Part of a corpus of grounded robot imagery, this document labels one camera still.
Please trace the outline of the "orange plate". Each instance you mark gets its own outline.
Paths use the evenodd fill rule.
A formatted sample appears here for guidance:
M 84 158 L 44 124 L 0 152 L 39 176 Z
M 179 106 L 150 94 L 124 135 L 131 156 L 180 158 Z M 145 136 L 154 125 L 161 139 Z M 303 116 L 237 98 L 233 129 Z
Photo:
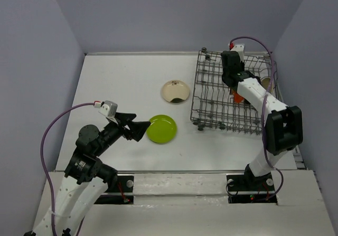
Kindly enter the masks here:
M 236 92 L 233 92 L 233 100 L 235 103 L 241 103 L 244 101 L 244 98 Z

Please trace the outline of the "cream floral plate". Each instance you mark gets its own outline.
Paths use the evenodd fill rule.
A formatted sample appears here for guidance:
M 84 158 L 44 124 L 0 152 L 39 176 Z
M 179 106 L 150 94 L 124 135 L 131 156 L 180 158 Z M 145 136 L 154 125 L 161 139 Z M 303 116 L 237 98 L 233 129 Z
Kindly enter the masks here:
M 267 90 L 269 93 L 272 93 L 274 89 L 274 83 L 272 82 L 271 85 L 269 84 L 270 84 L 270 77 L 265 77 L 261 80 L 261 85 L 263 86 L 263 88 Z

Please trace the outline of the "grey wire dish rack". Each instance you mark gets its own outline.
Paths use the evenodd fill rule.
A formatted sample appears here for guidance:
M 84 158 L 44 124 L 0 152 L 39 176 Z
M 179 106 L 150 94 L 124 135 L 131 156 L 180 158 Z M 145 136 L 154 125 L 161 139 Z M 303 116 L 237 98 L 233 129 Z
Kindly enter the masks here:
M 195 69 L 190 121 L 199 131 L 260 135 L 260 113 L 246 100 L 234 102 L 233 91 L 222 82 L 222 74 L 221 53 L 202 48 Z

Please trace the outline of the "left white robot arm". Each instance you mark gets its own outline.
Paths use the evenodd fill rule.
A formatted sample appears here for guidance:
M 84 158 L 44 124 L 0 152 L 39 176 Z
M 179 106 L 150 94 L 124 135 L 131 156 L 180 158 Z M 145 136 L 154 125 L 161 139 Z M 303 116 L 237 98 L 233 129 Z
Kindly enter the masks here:
M 41 222 L 26 235 L 78 235 L 83 220 L 105 191 L 113 190 L 118 172 L 100 160 L 119 138 L 140 141 L 151 125 L 135 121 L 136 114 L 116 113 L 100 130 L 86 125 L 79 130 L 76 148 L 64 170 L 58 191 L 51 192 L 51 206 Z

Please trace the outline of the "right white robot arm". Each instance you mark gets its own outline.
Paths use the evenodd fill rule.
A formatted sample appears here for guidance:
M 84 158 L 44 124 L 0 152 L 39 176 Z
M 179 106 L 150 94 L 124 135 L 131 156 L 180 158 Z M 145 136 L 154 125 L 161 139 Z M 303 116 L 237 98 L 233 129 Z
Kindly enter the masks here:
M 261 85 L 257 76 L 245 70 L 237 51 L 221 53 L 222 81 L 246 99 L 261 114 L 263 150 L 247 165 L 244 186 L 254 190 L 262 176 L 271 172 L 277 162 L 303 142 L 302 111 L 275 98 Z

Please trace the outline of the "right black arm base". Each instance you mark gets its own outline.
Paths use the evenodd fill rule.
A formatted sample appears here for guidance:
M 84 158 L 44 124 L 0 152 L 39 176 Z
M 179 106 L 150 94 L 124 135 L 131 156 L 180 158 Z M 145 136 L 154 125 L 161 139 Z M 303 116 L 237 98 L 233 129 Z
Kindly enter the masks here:
M 242 174 L 227 175 L 225 190 L 228 195 L 229 204 L 277 204 L 271 173 L 254 177 L 248 166 Z

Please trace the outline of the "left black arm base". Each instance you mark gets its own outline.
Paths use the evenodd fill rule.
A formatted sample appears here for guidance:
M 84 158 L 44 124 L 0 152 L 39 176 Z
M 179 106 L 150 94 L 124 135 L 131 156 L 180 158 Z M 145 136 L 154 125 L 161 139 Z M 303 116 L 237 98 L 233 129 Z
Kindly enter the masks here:
M 133 204 L 134 195 L 134 176 L 133 175 L 118 175 L 117 183 L 101 194 L 95 201 L 98 205 L 126 205 Z

